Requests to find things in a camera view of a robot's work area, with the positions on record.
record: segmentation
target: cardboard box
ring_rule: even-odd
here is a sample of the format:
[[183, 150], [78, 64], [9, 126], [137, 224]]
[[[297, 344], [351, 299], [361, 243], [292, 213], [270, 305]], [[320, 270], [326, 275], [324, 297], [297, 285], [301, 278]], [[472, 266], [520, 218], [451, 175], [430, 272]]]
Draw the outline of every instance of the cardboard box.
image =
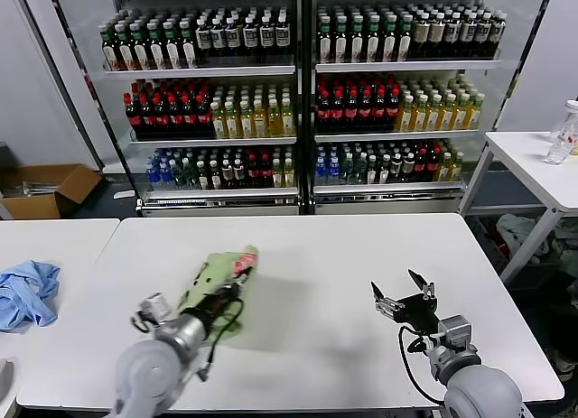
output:
[[59, 182], [56, 192], [31, 197], [7, 197], [2, 204], [14, 219], [68, 217], [100, 182], [101, 176], [81, 164], [34, 165], [0, 172], [0, 189], [22, 186], [23, 181]]

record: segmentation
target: display refrigerator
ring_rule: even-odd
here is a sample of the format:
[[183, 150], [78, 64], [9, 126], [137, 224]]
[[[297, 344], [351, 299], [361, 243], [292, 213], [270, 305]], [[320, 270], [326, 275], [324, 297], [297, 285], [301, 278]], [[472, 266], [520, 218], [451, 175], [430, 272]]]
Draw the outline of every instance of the display refrigerator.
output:
[[23, 1], [137, 210], [227, 216], [455, 210], [548, 0]]

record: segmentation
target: fabric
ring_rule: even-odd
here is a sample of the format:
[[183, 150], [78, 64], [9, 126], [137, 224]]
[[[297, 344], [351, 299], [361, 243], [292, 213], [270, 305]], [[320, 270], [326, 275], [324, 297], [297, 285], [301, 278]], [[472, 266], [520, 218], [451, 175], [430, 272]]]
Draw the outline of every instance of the fabric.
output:
[[[186, 308], [194, 307], [202, 300], [206, 293], [211, 293], [224, 284], [233, 275], [233, 267], [237, 260], [245, 254], [258, 255], [258, 250], [254, 246], [246, 246], [245, 252], [243, 253], [209, 254], [207, 261], [203, 264], [192, 287], [182, 296], [177, 312], [180, 313]], [[251, 275], [243, 287], [243, 292], [240, 296], [243, 300], [246, 298], [248, 286], [252, 283], [252, 279], [256, 275], [256, 270], [257, 261], [254, 262]], [[231, 318], [238, 312], [239, 305], [238, 302], [231, 303], [225, 313], [215, 320], [210, 338], [214, 338], [215, 335], [227, 325]], [[234, 323], [227, 332], [223, 333], [222, 338], [225, 339], [236, 335], [241, 329], [242, 324], [243, 314], [239, 316], [236, 323]]]
[[24, 319], [45, 326], [56, 314], [42, 301], [58, 292], [61, 269], [29, 260], [0, 272], [0, 330], [13, 330]]

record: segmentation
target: shelf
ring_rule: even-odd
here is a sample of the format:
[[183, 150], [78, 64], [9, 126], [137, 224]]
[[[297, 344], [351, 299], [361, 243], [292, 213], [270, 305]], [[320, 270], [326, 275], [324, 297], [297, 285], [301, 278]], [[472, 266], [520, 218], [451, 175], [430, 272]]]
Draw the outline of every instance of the shelf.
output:
[[386, 134], [316, 135], [315, 143], [348, 143], [350, 141], [415, 140], [425, 138], [462, 138], [483, 131], [389, 132]]
[[343, 72], [395, 72], [401, 70], [475, 70], [515, 69], [515, 60], [439, 60], [439, 61], [387, 61], [376, 63], [317, 64], [318, 73]]
[[220, 147], [229, 145], [266, 145], [266, 144], [295, 144], [297, 138], [294, 136], [283, 136], [278, 138], [232, 138], [222, 140], [181, 140], [181, 141], [131, 141], [129, 145], [133, 147], [145, 147], [150, 149], [167, 147]]
[[168, 79], [168, 78], [207, 78], [207, 77], [255, 77], [266, 75], [293, 75], [294, 65], [286, 66], [237, 66], [231, 68], [197, 68], [170, 70], [122, 70], [107, 71], [105, 76], [112, 79]]
[[349, 194], [388, 194], [398, 192], [421, 192], [431, 190], [463, 190], [461, 181], [428, 181], [416, 183], [386, 183], [384, 185], [330, 185], [315, 186], [313, 194], [349, 195]]

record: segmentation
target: white wall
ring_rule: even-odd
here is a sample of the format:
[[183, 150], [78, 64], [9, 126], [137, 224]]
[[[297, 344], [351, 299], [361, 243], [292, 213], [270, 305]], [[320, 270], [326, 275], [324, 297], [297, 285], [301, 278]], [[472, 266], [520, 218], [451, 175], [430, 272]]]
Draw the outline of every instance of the white wall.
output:
[[0, 141], [21, 164], [96, 169], [17, 0], [0, 0], [0, 24]]

